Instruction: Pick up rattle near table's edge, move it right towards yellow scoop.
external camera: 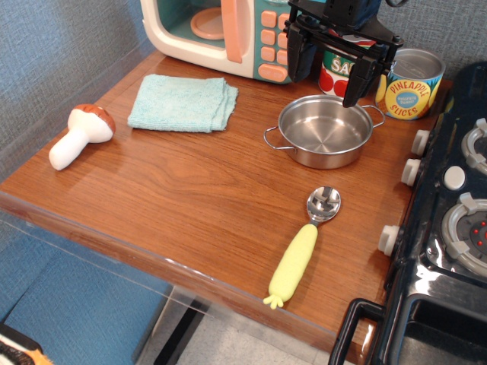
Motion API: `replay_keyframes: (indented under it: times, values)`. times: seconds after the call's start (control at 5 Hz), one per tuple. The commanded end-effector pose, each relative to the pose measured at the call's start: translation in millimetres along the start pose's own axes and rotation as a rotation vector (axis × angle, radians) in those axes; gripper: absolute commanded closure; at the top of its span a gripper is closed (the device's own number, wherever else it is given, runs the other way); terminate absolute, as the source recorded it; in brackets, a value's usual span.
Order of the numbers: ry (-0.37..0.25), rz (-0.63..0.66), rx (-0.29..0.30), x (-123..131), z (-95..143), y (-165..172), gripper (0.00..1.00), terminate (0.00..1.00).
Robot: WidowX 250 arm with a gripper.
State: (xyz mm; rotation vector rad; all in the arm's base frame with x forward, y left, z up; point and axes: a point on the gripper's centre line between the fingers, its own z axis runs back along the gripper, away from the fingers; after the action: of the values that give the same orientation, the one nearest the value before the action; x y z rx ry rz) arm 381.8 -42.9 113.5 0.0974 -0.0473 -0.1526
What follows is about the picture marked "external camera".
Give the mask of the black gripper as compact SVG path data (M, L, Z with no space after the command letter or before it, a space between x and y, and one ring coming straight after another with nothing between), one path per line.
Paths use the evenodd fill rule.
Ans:
M368 94L385 66L390 66L401 36L378 19L381 1L290 1L285 22L288 39L288 76L297 83L309 74L317 49L326 49L355 62L343 97L345 108L353 107ZM368 52L352 44L352 38L370 40L378 47Z

